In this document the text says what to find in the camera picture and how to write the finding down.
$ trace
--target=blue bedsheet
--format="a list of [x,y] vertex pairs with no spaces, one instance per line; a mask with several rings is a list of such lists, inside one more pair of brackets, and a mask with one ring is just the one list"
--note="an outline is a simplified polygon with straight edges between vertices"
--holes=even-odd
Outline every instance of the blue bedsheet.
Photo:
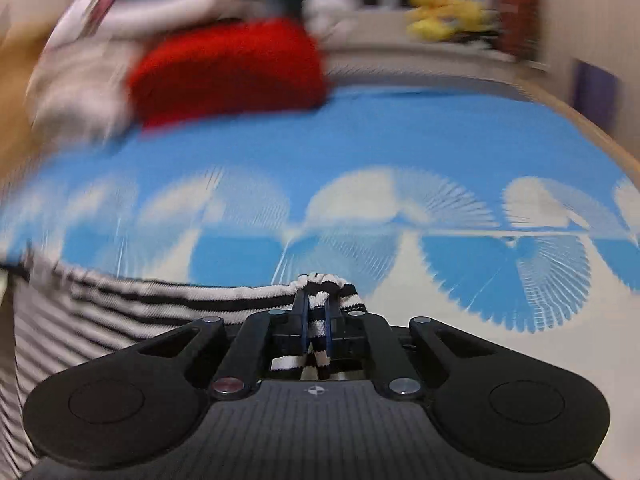
[[311,113],[57,156],[4,205],[0,240],[9,254],[31,241],[80,266],[207,285],[330,272],[372,302],[424,280],[452,308],[539,332],[575,318],[596,286],[589,240],[640,288],[639,205],[621,170],[541,105],[345,88]]

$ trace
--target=purple object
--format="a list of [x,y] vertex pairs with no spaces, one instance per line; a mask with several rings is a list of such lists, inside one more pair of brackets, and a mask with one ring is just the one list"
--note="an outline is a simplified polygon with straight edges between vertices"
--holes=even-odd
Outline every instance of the purple object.
[[616,118],[619,85],[613,74],[578,60],[572,106],[605,132],[610,132]]

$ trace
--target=mattress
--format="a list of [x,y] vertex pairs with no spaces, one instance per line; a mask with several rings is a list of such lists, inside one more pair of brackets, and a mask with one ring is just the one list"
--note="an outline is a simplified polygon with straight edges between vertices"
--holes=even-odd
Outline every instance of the mattress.
[[612,420],[596,464],[635,479],[640,193],[509,87],[427,83],[58,155],[3,204],[0,249],[203,285],[340,276],[392,324],[430,316],[591,380]]

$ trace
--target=striped garment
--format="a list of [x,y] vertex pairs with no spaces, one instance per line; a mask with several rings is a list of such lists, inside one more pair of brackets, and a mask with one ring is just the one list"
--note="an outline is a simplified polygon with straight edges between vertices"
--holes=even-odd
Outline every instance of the striped garment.
[[14,307],[15,370],[0,375],[0,478],[18,478],[37,460],[22,426],[22,407],[50,375],[205,316],[219,316],[233,330],[255,312],[291,309],[301,289],[311,305],[309,354],[273,360],[270,377],[358,378],[362,372],[354,363],[331,364],[326,355],[327,298],[337,296],[344,312],[364,310],[354,286],[335,276],[310,274],[289,285],[257,288],[175,285],[114,278],[30,251],[12,269],[7,291]]

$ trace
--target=metal screw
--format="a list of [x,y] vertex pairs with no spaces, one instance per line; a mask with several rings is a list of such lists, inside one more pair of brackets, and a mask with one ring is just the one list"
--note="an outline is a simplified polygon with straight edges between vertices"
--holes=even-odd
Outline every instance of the metal screw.
[[400,377],[389,383],[389,389],[398,395],[411,395],[420,391],[420,383],[409,377]]
[[244,383],[235,377],[223,377],[211,385],[214,392],[229,395],[236,394],[244,388]]

